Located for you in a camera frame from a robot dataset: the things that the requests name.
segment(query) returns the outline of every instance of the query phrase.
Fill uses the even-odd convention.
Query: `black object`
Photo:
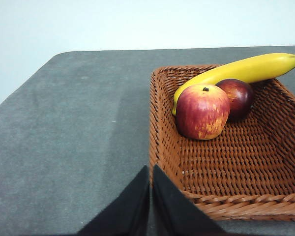
[[[76,234],[67,236],[144,236],[148,211],[149,175],[144,166],[112,203]]]
[[[157,165],[153,169],[153,206],[160,236],[247,236],[225,232],[185,198]]]

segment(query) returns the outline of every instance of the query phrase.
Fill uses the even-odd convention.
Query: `gray felt surface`
[[[0,105],[0,236],[74,233],[148,165],[152,70],[271,52],[295,54],[295,46],[51,58]],[[295,69],[279,79],[295,94]],[[218,224],[229,232],[295,235],[295,222]],[[148,235],[155,235],[152,212]]]

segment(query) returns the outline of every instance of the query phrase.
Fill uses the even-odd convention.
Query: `table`
[[[0,105],[0,236],[72,234],[148,165],[149,80],[166,65],[229,63],[295,46],[58,54]],[[295,94],[295,69],[279,77]],[[150,211],[147,235],[155,235]],[[218,221],[295,235],[295,222]]]

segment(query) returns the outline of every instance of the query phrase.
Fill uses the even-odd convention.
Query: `woven basket bottom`
[[[182,139],[183,190],[216,196],[295,193],[292,170],[258,124],[253,117],[227,123],[214,145]]]

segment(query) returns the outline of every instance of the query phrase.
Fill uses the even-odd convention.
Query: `basket side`
[[[150,81],[150,127],[149,127],[149,170],[150,182],[153,179],[153,167],[158,165],[178,187],[182,188],[182,174],[179,168],[179,150],[175,142],[175,133],[169,126],[173,126],[173,119],[165,119],[162,114],[169,113],[165,94],[169,91],[164,86],[164,67],[152,72]]]
[[[256,115],[295,178],[295,96],[277,79],[264,82],[258,90]]]

